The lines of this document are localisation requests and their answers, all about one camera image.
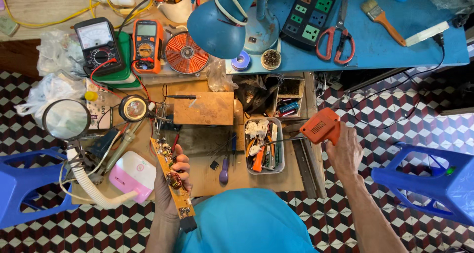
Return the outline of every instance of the checkered tile floor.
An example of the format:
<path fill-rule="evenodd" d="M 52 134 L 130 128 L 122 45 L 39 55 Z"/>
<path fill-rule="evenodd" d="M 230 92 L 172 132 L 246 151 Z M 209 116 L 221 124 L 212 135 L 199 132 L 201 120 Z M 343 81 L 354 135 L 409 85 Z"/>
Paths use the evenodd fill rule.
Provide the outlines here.
<path fill-rule="evenodd" d="M 23 102 L 29 88 L 36 82 L 20 74 L 0 74 L 0 155 L 50 148 L 60 143 L 37 127 L 32 117 L 20 117 L 13 106 Z M 355 103 L 371 92 L 389 88 L 405 80 L 403 74 L 383 80 L 351 94 Z M 392 144 L 404 141 L 414 145 L 442 148 L 463 153 L 474 153 L 474 115 L 439 116 L 440 108 L 456 102 L 454 88 L 444 87 L 444 80 L 435 75 L 415 78 L 418 84 L 407 82 L 394 90 L 361 102 L 355 115 L 384 127 L 408 111 L 420 98 L 418 89 L 429 89 L 409 120 L 395 123 L 385 130 L 376 129 L 355 119 L 351 110 L 336 112 L 349 126 L 355 126 L 364 148 L 359 173 L 367 190 L 391 223 L 395 232 L 410 252 L 443 252 L 448 246 L 474 246 L 474 227 L 433 217 L 399 206 L 400 201 L 370 177 L 373 167 L 386 166 L 398 149 Z M 333 84 L 323 95 L 320 107 L 331 106 L 342 96 L 341 85 Z M 350 108 L 347 99 L 340 108 Z M 304 191 L 279 192 L 281 199 L 293 208 L 308 228 L 309 236 L 319 252 L 359 252 L 351 210 L 344 188 L 327 161 L 324 152 L 326 199 L 308 199 Z M 50 159 L 38 159 L 39 166 L 53 165 Z M 423 175 L 429 173 L 430 160 L 422 155 L 410 155 L 400 167 L 404 172 Z M 60 204 L 63 195 L 55 184 L 39 189 L 37 204 L 47 208 Z M 423 202 L 412 196 L 413 200 Z M 2 252 L 142 252 L 150 233 L 154 206 L 152 202 L 128 202 L 115 210 L 82 205 L 38 221 L 0 230 Z"/>

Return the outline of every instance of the blue desk lamp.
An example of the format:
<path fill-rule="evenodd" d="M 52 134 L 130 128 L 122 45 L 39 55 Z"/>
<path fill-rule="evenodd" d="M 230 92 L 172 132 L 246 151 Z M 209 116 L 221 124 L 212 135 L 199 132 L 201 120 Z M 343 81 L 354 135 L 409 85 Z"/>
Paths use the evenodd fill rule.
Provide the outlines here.
<path fill-rule="evenodd" d="M 280 25 L 266 8 L 266 0 L 213 0 L 200 5 L 188 18 L 194 42 L 223 59 L 239 56 L 242 49 L 262 54 L 278 40 Z"/>

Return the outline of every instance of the scissors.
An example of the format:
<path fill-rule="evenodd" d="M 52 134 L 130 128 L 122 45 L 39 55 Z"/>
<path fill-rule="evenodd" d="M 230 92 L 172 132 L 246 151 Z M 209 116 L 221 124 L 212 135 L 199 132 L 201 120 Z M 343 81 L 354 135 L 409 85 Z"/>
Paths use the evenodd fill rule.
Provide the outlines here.
<path fill-rule="evenodd" d="M 344 20 L 346 19 L 346 12 L 347 12 L 347 0 L 342 0 L 341 8 L 339 9 L 339 14 L 337 16 L 337 23 L 336 26 L 331 26 L 327 28 L 317 39 L 316 42 L 316 55 L 323 60 L 330 60 L 332 55 L 332 46 L 334 41 L 334 32 L 336 29 L 341 30 L 341 39 L 339 40 L 339 45 L 337 46 L 336 56 L 334 57 L 334 62 L 337 64 L 346 64 L 347 62 L 351 61 L 354 56 L 354 52 L 356 51 L 356 44 L 354 43 L 354 39 L 352 35 L 347 31 L 346 27 L 344 27 Z M 326 47 L 326 55 L 323 56 L 321 52 L 319 52 L 319 40 L 325 35 L 328 35 L 328 45 Z M 342 51 L 344 50 L 344 43 L 346 40 L 349 40 L 351 44 L 351 55 L 346 60 L 340 60 Z"/>

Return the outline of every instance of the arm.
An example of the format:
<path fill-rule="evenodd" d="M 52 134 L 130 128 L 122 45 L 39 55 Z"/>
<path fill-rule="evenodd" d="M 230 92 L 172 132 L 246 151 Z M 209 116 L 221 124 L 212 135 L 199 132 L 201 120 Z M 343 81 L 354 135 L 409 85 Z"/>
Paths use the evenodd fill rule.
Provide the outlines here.
<path fill-rule="evenodd" d="M 193 185 L 189 182 L 189 158 L 183 154 L 180 145 L 176 145 L 176 163 L 171 166 L 172 173 L 178 173 L 184 188 L 191 194 Z M 155 216 L 150 229 L 150 237 L 146 243 L 145 253 L 171 252 L 179 233 L 179 218 L 175 202 L 171 197 L 168 183 L 163 176 L 161 166 L 157 165 L 155 179 Z"/>
<path fill-rule="evenodd" d="M 357 142 L 356 129 L 341 122 L 339 141 L 336 146 L 328 142 L 326 152 L 346 191 L 361 252 L 406 252 L 400 238 L 365 188 L 364 178 L 357 172 L 362 160 L 362 147 Z"/>

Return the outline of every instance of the digital multimeter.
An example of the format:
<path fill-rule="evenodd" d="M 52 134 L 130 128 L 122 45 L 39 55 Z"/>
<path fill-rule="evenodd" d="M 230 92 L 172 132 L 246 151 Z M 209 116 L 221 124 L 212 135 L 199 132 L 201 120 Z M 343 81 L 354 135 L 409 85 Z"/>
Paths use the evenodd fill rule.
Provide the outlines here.
<path fill-rule="evenodd" d="M 84 20 L 74 25 L 79 38 L 82 54 L 86 60 L 84 71 L 91 75 L 102 63 L 115 58 L 116 62 L 104 64 L 95 71 L 95 76 L 112 74 L 125 69 L 125 62 L 117 41 L 114 27 L 106 18 Z"/>
<path fill-rule="evenodd" d="M 141 74 L 159 73 L 162 44 L 163 27 L 157 20 L 135 20 L 133 23 L 134 70 Z"/>

